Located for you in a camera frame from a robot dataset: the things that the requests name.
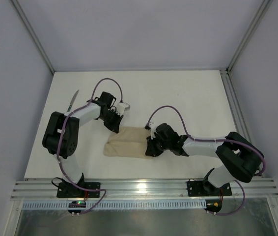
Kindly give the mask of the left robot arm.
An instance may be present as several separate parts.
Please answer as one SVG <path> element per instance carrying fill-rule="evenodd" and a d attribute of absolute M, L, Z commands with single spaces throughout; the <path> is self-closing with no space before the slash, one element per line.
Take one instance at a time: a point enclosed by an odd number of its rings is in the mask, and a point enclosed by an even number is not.
<path fill-rule="evenodd" d="M 53 112 L 45 130 L 42 145 L 48 153 L 55 155 L 63 177 L 57 187 L 58 198 L 82 198 L 86 189 L 90 189 L 89 197 L 98 198 L 96 192 L 100 185 L 88 184 L 80 171 L 74 155 L 78 146 L 79 129 L 91 120 L 102 120 L 104 127 L 113 133 L 119 132 L 123 114 L 119 107 L 128 105 L 122 101 L 115 106 L 116 98 L 103 92 L 100 97 L 87 101 L 87 104 L 71 112 Z"/>

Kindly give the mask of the beige cloth napkin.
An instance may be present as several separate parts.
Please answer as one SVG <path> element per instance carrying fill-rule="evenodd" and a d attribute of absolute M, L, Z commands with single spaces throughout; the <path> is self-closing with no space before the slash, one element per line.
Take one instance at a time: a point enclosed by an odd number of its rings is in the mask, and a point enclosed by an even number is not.
<path fill-rule="evenodd" d="M 118 133 L 112 133 L 104 145 L 103 154 L 108 157 L 129 157 L 152 159 L 145 155 L 146 138 L 150 131 L 143 127 L 121 127 Z"/>

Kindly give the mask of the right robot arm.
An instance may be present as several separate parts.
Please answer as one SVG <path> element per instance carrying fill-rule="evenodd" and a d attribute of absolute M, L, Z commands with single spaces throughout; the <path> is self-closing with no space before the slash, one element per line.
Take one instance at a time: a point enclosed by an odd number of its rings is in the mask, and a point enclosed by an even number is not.
<path fill-rule="evenodd" d="M 177 156 L 207 156 L 217 158 L 222 165 L 212 168 L 200 183 L 199 192 L 206 196 L 218 195 L 220 189 L 235 180 L 249 183 L 260 166 L 263 153 L 237 132 L 219 139 L 197 139 L 178 135 L 170 125 L 162 123 L 151 129 L 146 138 L 145 155 L 158 157 L 169 150 Z"/>

